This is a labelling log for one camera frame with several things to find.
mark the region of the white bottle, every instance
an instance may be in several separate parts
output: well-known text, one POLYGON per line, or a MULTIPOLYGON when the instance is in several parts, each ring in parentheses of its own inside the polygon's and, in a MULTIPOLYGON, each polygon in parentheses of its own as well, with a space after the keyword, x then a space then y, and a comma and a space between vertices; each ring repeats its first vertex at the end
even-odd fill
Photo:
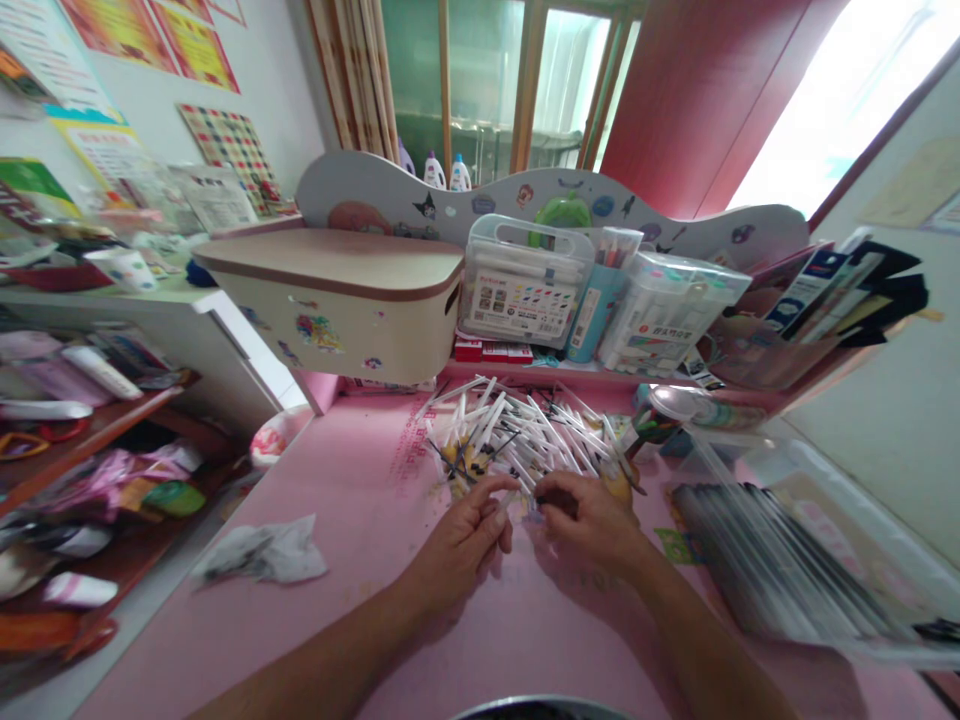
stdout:
POLYGON ((427 162, 423 166, 423 181, 438 190, 447 189, 447 177, 443 174, 443 166, 433 154, 433 150, 427 153, 427 162))
POLYGON ((450 189, 453 192, 470 192, 473 186, 470 184, 470 172, 463 162, 463 155, 457 153, 457 161, 450 170, 450 189))
POLYGON ((65 347, 61 353, 71 365, 82 370, 97 384, 121 400, 136 400, 143 397, 140 388, 117 372, 92 347, 85 345, 65 347))

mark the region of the right hand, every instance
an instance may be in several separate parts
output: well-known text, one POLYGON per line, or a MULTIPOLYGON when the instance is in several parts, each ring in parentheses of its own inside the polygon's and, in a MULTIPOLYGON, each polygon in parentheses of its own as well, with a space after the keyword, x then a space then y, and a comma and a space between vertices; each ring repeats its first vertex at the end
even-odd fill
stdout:
POLYGON ((595 478, 552 472, 534 491, 538 498, 562 497, 564 493, 576 500, 575 510, 568 506, 564 512, 551 501, 540 506, 551 534, 577 546, 614 575, 622 578, 634 571, 648 543, 636 516, 595 478))

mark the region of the pen holder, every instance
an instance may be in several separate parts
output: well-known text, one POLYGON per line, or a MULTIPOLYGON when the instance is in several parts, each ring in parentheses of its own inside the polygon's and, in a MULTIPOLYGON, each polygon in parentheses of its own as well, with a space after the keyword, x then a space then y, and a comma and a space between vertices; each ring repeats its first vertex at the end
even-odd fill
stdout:
POLYGON ((593 352, 610 322, 614 305, 623 297, 626 280, 626 274, 619 268, 593 266, 580 312, 567 339, 565 350, 570 362, 588 363, 593 360, 593 352))
POLYGON ((786 342, 761 318, 736 315, 717 318, 698 347, 704 357, 720 357, 709 367, 724 382, 753 390, 784 390, 840 342, 839 337, 809 345, 786 342))

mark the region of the pink table surface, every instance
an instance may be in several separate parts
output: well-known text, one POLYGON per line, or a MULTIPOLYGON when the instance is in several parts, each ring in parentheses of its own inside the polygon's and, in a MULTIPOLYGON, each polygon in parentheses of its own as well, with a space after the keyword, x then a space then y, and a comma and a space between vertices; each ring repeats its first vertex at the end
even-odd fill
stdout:
MULTIPOLYGON (((449 504, 410 422, 423 399, 340 399, 311 421, 224 528, 316 513, 314 539, 327 575, 287 587, 237 578, 200 592, 188 578, 75 718, 183 717, 391 582, 449 504)), ((596 409, 628 411, 622 394, 585 399, 596 409)), ((644 530, 658 546, 653 528, 673 527, 660 486, 676 479, 661 465, 645 478, 648 497, 636 496, 644 530)), ((542 529, 521 519, 522 503, 511 514, 513 554, 459 619, 446 618, 411 649, 360 717, 443 720, 538 693, 587 698, 645 720, 687 717, 653 623, 633 593, 535 545, 542 529)), ((725 617, 705 571, 680 571, 725 617)), ((951 717, 907 669, 744 643, 806 718, 951 717)))

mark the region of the red wall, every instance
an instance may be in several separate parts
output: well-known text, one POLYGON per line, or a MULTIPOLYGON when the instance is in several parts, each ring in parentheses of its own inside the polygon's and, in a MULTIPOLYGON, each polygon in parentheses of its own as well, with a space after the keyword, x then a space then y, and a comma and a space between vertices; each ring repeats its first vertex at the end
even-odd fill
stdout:
POLYGON ((650 0, 601 172, 678 219, 726 209, 848 0, 650 0))

